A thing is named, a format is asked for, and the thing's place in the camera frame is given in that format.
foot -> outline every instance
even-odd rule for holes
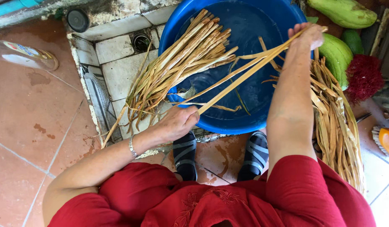
[[[192,131],[173,142],[173,158],[176,171],[182,176],[183,181],[197,181],[196,164],[196,137]]]
[[[253,132],[246,142],[244,163],[237,181],[252,180],[260,175],[269,158],[267,136],[263,132]]]

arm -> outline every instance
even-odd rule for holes
[[[172,107],[161,121],[134,137],[133,148],[141,155],[159,144],[181,138],[198,120],[195,106]],[[124,140],[83,158],[62,172],[49,185],[43,199],[45,226],[67,201],[83,193],[98,193],[98,187],[106,179],[133,160],[129,140]]]
[[[308,23],[295,25],[288,30],[288,36],[306,26]],[[269,176],[274,165],[285,156],[304,155],[317,161],[312,146],[314,116],[309,69],[310,51],[322,43],[322,27],[312,25],[291,43],[286,54],[267,118]]]

water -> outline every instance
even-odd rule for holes
[[[239,49],[235,52],[237,56],[262,52],[263,49],[258,40],[259,36],[263,38],[267,49],[272,49],[283,43],[277,24],[262,10],[251,6],[248,3],[223,1],[209,5],[205,8],[221,19],[219,24],[224,26],[222,30],[231,28],[231,36],[228,38],[229,45],[226,46],[226,50],[238,46]],[[182,26],[177,39],[186,31],[189,23],[190,21],[188,20]],[[280,59],[276,58],[275,60],[278,64],[282,65],[283,62]],[[240,59],[233,70],[247,64],[249,61],[251,60]],[[189,89],[191,85],[194,85],[196,92],[200,92],[228,75],[230,67],[231,64],[227,64],[202,73],[194,74],[178,84],[177,88]],[[243,73],[244,72],[237,74],[232,79],[236,80]],[[261,84],[263,80],[271,79],[269,75],[278,75],[278,72],[274,70],[270,64],[267,64],[237,87],[239,95],[250,114],[256,113],[260,109],[268,108],[270,105],[274,88],[271,83]],[[230,84],[231,81],[228,80],[204,95],[193,99],[193,102],[206,103]],[[229,92],[216,104],[232,109],[241,105],[235,90]],[[243,109],[236,112],[230,112],[217,108],[210,108],[204,112],[203,115],[214,119],[224,120],[234,120],[248,116]]]

floor drain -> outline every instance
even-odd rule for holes
[[[138,51],[147,51],[150,45],[150,38],[146,34],[137,34],[133,38],[133,47]]]

blue plastic basin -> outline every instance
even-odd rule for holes
[[[226,49],[238,46],[239,49],[235,52],[237,56],[261,52],[262,48],[258,36],[263,37],[267,49],[276,47],[288,40],[287,30],[289,28],[293,28],[296,23],[306,22],[302,11],[296,4],[291,4],[291,0],[184,0],[172,13],[162,32],[159,55],[180,38],[189,25],[189,19],[195,17],[203,8],[221,19],[219,24],[224,26],[223,30],[232,29],[229,45]],[[234,70],[249,61],[239,60]],[[283,64],[279,58],[276,58],[275,61],[280,65]],[[188,89],[190,86],[194,86],[196,91],[200,92],[225,77],[230,66],[231,64],[227,64],[192,75],[173,87],[169,93],[177,93],[178,88]],[[278,73],[268,64],[237,87],[251,114],[250,116],[243,109],[229,112],[210,108],[201,115],[197,126],[211,132],[231,135],[264,128],[274,88],[271,83],[261,84],[261,82],[269,79],[270,75],[278,75]],[[192,102],[205,103],[230,83],[230,81],[226,81],[217,88],[195,98]],[[177,95],[169,95],[168,98],[173,102],[183,101]],[[234,90],[216,104],[232,109],[240,106]]]

